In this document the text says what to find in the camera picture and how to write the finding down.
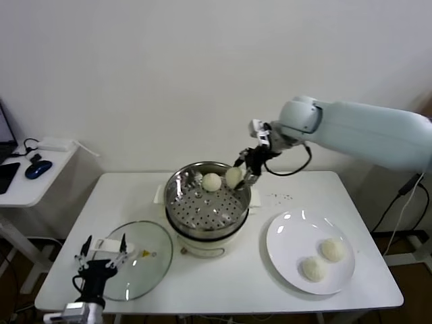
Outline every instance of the metal bowl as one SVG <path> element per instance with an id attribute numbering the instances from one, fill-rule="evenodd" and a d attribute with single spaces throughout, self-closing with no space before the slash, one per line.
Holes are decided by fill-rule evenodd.
<path id="1" fill-rule="evenodd" d="M 167 219 L 177 233 L 192 240 L 213 242 L 236 233 L 246 221 L 250 188 L 232 190 L 226 184 L 228 164 L 198 162 L 175 172 L 165 186 Z M 216 173 L 222 186 L 208 192 L 201 186 L 203 176 Z"/>

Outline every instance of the white table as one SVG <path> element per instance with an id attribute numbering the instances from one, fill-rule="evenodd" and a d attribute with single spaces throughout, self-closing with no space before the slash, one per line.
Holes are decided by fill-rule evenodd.
<path id="1" fill-rule="evenodd" d="M 68 152 L 39 151 L 43 159 L 53 162 L 53 166 L 35 180 L 29 180 L 24 175 L 27 167 L 31 164 L 25 157 L 6 159 L 3 164 L 20 162 L 21 165 L 7 192 L 0 194 L 0 208 L 26 208 L 37 204 L 74 155 L 76 149 L 75 146 Z M 39 275 L 47 273 L 51 268 L 52 262 L 47 257 L 51 254 L 53 246 L 46 246 L 41 252 L 2 214 L 0 214 L 0 236 L 14 246 L 7 256 L 9 260 L 12 260 L 16 250 L 19 250 L 34 263 L 30 274 L 21 287 L 21 294 L 31 293 Z M 0 276 L 6 267 L 7 263 L 4 261 L 0 266 Z"/>
<path id="2" fill-rule="evenodd" d="M 129 302 L 107 301 L 115 314 L 240 314 L 368 310 L 400 306 L 404 299 L 340 179 L 334 172 L 302 172 L 289 178 L 265 173 L 256 184 L 261 208 L 249 216 L 235 247 L 220 259 L 180 254 L 173 230 L 153 198 L 168 173 L 106 173 L 93 190 L 36 298 L 36 307 L 61 311 L 78 297 L 71 279 L 74 255 L 89 235 L 105 237 L 121 224 L 153 220 L 173 236 L 174 255 L 163 281 Z M 289 194 L 292 200 L 285 199 Z M 277 274 L 263 240 L 269 220 L 293 207 L 319 207 L 350 238 L 356 253 L 351 282 L 338 294 L 314 296 Z M 353 319 L 356 313 L 349 316 Z M 338 317 L 335 323 L 347 317 Z"/>

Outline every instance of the steamed bun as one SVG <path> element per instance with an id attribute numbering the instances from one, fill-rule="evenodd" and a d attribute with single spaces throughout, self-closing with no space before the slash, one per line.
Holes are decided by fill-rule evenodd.
<path id="1" fill-rule="evenodd" d="M 225 173 L 227 186 L 234 189 L 242 181 L 243 173 L 239 167 L 231 167 Z"/>
<path id="2" fill-rule="evenodd" d="M 303 274 L 313 282 L 321 281 L 327 275 L 325 263 L 317 256 L 304 259 L 301 266 Z"/>
<path id="3" fill-rule="evenodd" d="M 331 262 L 339 262 L 345 257 L 345 246 L 341 240 L 329 238 L 320 247 L 324 257 Z"/>
<path id="4" fill-rule="evenodd" d="M 216 173 L 208 173 L 202 177 L 202 187 L 207 191 L 217 191 L 222 185 L 221 177 Z"/>

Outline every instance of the white robotic arm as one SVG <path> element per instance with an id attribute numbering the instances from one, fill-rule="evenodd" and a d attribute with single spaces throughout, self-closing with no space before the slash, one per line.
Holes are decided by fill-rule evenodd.
<path id="1" fill-rule="evenodd" d="M 305 141 L 390 169 L 432 169 L 432 123 L 409 111 L 295 97 L 283 106 L 278 121 L 254 119 L 249 130 L 259 140 L 256 148 L 240 154 L 247 167 L 244 183 L 249 185 L 261 175 L 258 169 L 266 160 Z"/>

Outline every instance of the computer mouse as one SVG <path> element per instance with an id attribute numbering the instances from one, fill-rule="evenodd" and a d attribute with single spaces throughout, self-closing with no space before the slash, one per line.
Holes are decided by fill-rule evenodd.
<path id="1" fill-rule="evenodd" d="M 33 163 L 30 167 L 27 168 L 24 173 L 27 179 L 33 180 L 39 178 L 43 175 L 50 167 L 53 166 L 51 161 L 40 160 L 36 163 Z"/>

